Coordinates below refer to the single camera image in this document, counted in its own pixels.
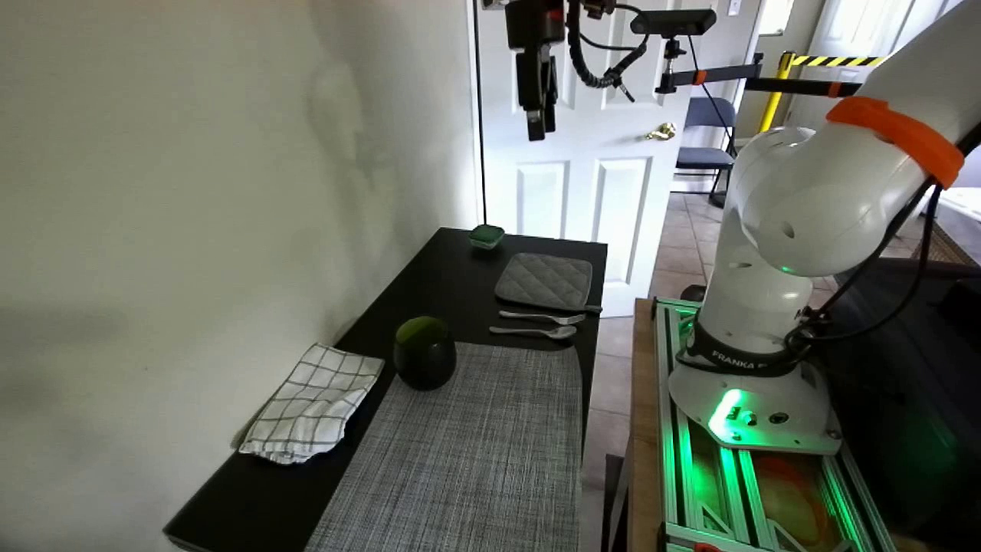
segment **woven placemat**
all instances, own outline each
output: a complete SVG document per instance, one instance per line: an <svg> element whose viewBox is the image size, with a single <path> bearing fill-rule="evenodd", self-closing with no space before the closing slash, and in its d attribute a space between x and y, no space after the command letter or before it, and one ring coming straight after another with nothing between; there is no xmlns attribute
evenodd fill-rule
<svg viewBox="0 0 981 552"><path fill-rule="evenodd" d="M591 309L591 264L584 256L516 253L503 266L494 294L539 309Z"/></svg>
<svg viewBox="0 0 981 552"><path fill-rule="evenodd" d="M446 387L395 377L308 550L578 550L578 410L572 348L456 342Z"/></svg>

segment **window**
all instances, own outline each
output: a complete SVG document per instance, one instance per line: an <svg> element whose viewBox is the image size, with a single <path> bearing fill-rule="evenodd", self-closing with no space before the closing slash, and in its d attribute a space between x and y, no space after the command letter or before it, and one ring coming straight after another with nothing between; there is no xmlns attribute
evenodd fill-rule
<svg viewBox="0 0 981 552"><path fill-rule="evenodd" d="M794 0L764 0L760 34L784 34Z"/></svg>

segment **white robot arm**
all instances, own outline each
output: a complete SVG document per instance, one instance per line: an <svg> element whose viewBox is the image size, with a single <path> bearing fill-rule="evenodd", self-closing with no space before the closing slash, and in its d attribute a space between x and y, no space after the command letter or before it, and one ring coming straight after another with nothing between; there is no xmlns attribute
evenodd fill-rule
<svg viewBox="0 0 981 552"><path fill-rule="evenodd" d="M754 139L732 167L696 342L674 406L732 449L834 454L823 375L788 348L810 275L858 266L926 175L953 181L981 121L981 3L967 0L878 68L819 132Z"/></svg>

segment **dish towel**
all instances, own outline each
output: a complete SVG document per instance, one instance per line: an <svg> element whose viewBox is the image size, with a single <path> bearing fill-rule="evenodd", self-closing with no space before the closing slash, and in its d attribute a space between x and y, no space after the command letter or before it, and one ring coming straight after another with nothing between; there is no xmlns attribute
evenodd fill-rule
<svg viewBox="0 0 981 552"><path fill-rule="evenodd" d="M336 449L345 420L376 383L382 359L309 346L287 379L248 422L240 454L308 462Z"/></svg>

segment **spoon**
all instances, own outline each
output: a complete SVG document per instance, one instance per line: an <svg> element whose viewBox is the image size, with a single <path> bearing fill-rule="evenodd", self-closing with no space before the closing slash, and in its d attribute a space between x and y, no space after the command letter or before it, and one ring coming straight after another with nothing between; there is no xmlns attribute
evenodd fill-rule
<svg viewBox="0 0 981 552"><path fill-rule="evenodd" d="M518 312L518 309L499 309L503 320L529 320L529 321L551 321L551 326L578 326L586 317L549 317L549 312Z"/></svg>
<svg viewBox="0 0 981 552"><path fill-rule="evenodd" d="M557 326L557 327L503 327L491 326L491 333L529 333L529 337L549 337L549 341L571 341L577 333L572 326Z"/></svg>

